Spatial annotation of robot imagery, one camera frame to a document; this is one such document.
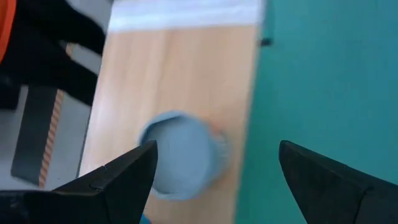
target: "wooden surface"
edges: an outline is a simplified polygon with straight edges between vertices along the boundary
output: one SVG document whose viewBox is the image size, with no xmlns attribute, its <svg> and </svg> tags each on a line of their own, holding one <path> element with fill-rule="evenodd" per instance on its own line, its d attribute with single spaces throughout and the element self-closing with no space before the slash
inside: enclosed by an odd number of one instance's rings
<svg viewBox="0 0 398 224">
<path fill-rule="evenodd" d="M 80 175 L 134 148 L 151 117 L 184 110 L 226 131 L 231 163 L 198 198 L 167 202 L 150 196 L 144 213 L 155 224 L 232 223 L 256 34 L 255 25 L 110 34 Z"/>
</svg>

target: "gray floor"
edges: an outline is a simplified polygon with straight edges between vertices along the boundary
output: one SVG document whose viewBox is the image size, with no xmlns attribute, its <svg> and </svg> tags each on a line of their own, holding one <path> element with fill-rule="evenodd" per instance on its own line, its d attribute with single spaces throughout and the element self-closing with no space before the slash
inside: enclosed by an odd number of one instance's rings
<svg viewBox="0 0 398 224">
<path fill-rule="evenodd" d="M 111 5 L 107 0 L 69 0 L 79 11 L 92 17 L 106 30 Z M 98 73 L 101 66 L 99 56 L 75 46 L 73 58 L 90 70 Z M 21 91 L 17 111 L 0 111 L 0 190 L 35 189 L 22 180 L 10 176 L 12 158 L 17 144 L 28 88 Z M 61 120 L 57 129 L 54 152 L 47 177 L 46 189 L 54 189 L 76 178 L 83 147 L 89 107 L 66 96 L 62 104 Z"/>
</svg>

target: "teal wall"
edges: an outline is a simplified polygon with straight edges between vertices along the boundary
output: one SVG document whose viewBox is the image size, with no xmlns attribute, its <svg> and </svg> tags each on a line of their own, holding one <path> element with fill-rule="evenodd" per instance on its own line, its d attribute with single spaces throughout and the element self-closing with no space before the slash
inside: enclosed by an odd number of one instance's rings
<svg viewBox="0 0 398 224">
<path fill-rule="evenodd" d="M 283 139 L 398 184 L 398 1 L 274 0 L 264 35 L 236 223 L 305 223 Z"/>
</svg>

